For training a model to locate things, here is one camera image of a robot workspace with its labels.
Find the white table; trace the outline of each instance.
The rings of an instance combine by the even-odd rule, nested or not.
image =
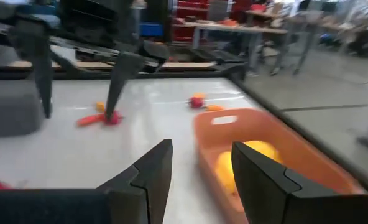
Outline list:
[[[23,188],[95,188],[130,166],[163,139],[173,141],[172,183],[164,223],[224,223],[200,176],[193,118],[194,93],[226,108],[257,108],[224,78],[132,80],[117,110],[119,126],[77,128],[106,99],[109,80],[54,81],[53,113],[39,132],[0,138],[0,180]]]

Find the gray foam pad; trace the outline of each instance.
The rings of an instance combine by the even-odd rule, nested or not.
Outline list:
[[[44,114],[31,80],[0,80],[0,137],[33,133]]]

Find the basket handle hole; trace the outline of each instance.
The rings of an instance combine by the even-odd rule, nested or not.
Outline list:
[[[235,121],[237,121],[237,119],[238,119],[237,116],[223,116],[223,117],[214,118],[211,121],[211,124],[213,125],[229,124],[229,123],[234,123]]]

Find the floor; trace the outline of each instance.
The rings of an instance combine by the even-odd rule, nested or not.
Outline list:
[[[315,48],[293,76],[295,60],[274,77],[249,74],[246,85],[368,173],[368,149],[356,142],[368,131],[368,58]]]

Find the orange basket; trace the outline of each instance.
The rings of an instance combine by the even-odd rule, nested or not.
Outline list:
[[[231,122],[216,123],[224,118],[231,118]],[[299,174],[339,194],[363,192],[343,168],[266,111],[233,109],[201,113],[194,120],[194,129],[200,169],[229,223],[247,223],[238,194],[225,191],[214,174],[218,156],[230,151],[233,141],[268,142],[279,151],[283,164]]]

